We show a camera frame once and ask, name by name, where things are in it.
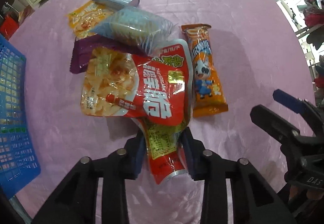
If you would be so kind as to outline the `purple snack pack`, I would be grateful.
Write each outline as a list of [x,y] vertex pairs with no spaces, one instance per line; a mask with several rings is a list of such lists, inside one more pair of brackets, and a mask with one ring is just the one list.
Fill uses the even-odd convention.
[[70,72],[73,74],[85,72],[92,56],[92,51],[98,47],[106,47],[124,53],[145,56],[137,47],[128,46],[100,35],[88,36],[83,39],[75,40],[70,62]]

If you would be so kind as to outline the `red bag on floor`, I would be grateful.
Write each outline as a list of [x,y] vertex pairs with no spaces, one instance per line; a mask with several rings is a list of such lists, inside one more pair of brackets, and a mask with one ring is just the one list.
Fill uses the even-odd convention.
[[0,32],[6,40],[9,40],[18,28],[19,24],[11,16],[5,16]]

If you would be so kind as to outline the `red chips snack bag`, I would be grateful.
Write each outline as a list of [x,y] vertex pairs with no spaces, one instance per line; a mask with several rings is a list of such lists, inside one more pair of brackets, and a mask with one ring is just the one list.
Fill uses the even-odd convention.
[[142,130],[156,183],[185,171],[178,138],[190,121],[193,70],[186,41],[162,45],[159,56],[128,53],[116,44],[95,45],[81,94],[89,116],[132,119]]

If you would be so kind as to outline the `orange cartoon snack bar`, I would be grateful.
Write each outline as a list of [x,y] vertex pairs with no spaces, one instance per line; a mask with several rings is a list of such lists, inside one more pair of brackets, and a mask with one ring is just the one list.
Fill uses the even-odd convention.
[[210,28],[210,25],[201,23],[181,26],[193,65],[194,118],[228,111],[222,84],[213,63],[209,37]]

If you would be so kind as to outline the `blue plastic basket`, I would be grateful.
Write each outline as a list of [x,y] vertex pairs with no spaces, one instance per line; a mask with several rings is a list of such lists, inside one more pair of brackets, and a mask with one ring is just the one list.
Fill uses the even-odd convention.
[[26,57],[1,36],[1,190],[7,199],[41,172],[25,112],[25,67]]

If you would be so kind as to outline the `clear blue striped snack pack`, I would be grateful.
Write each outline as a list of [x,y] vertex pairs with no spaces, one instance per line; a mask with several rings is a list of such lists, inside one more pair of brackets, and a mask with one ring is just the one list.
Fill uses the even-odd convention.
[[91,32],[137,47],[147,56],[159,54],[161,44],[168,40],[175,25],[161,16],[125,7],[102,20]]

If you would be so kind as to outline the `orange yellow snack bag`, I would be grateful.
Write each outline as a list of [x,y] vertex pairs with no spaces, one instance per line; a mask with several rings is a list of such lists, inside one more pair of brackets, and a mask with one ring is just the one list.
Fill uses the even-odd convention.
[[115,9],[90,0],[68,14],[69,27],[77,40],[83,39],[94,35],[91,29],[115,12]]

